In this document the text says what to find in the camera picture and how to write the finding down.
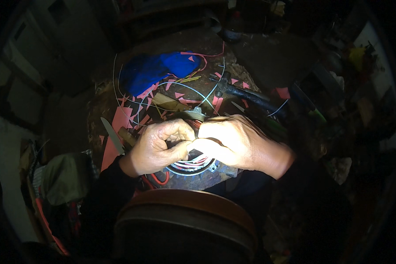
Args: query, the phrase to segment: wooden block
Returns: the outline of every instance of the wooden block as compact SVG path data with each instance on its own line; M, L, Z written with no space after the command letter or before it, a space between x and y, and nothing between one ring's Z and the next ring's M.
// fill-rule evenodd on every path
M119 134L119 136L121 136L121 138L123 138L123 140L125 140L131 147L135 145L135 137L132 136L132 134L129 133L124 127L121 127L117 134Z
M168 97L159 92L156 95L154 95L152 102L160 106L161 108L168 110L177 110L177 111L190 110L188 106L180 103L178 100Z

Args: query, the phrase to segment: black sleeve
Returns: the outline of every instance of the black sleeve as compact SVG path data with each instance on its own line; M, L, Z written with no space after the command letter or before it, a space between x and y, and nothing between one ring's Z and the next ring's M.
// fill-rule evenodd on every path
M113 226L119 210L131 200L139 178L122 172L118 156L101 172L80 208L79 255L108 258L113 243Z
M290 263L337 263L352 208L340 186L316 162L297 158L276 184L296 202L305 226Z

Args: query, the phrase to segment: blue rag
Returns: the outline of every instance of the blue rag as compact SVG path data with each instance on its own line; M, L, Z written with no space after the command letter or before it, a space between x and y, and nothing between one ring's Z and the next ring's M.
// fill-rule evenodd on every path
M200 64L198 56L181 55L180 52L160 55L140 54L133 57L120 73L120 83L125 92L138 96L156 82L169 76L169 73L184 78Z

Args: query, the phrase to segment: knife blade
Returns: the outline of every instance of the knife blade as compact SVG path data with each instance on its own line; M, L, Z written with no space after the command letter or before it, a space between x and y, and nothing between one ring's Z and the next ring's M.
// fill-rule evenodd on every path
M239 110L241 110L242 113L245 113L245 108L239 106L239 105L238 105L237 103L235 103L235 102L232 102L232 104L233 104L234 106L236 106Z
M108 137L111 139L111 142L113 142L114 146L116 147L117 152L119 152L119 154L122 155L125 152L125 150L123 149L123 145L120 143L119 137L117 136L113 127L107 121L107 119L105 119L103 117L101 117L101 122L103 123L104 127L106 128Z

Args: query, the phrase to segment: left hand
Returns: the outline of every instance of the left hand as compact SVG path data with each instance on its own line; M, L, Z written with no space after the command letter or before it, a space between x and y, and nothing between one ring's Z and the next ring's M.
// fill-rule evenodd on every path
M183 140L167 149L165 140ZM186 146L195 140L194 130L182 119L148 125L131 152L119 160L120 168L130 177L158 172L188 155Z

